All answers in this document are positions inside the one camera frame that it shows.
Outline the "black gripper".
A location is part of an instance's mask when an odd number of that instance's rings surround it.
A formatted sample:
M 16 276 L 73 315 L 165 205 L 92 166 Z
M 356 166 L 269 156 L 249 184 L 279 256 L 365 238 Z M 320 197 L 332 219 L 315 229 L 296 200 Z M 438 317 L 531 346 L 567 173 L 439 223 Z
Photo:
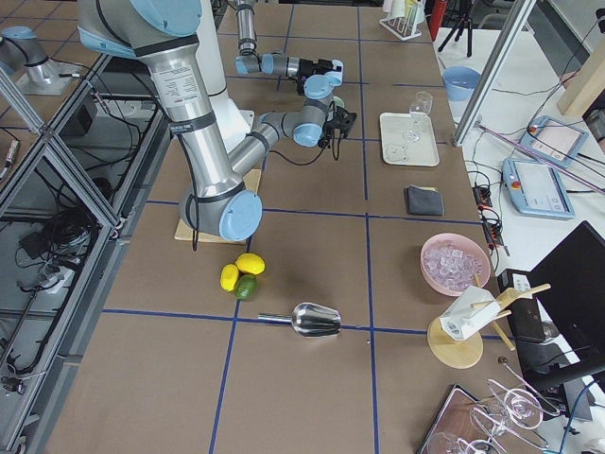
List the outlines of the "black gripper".
M 331 60 L 318 59 L 311 61 L 307 59 L 299 59 L 298 78 L 308 79 L 314 75 L 325 75 L 332 72 L 334 64 Z
M 333 140 L 340 135 L 340 109 L 332 110 L 325 122 L 325 139 Z

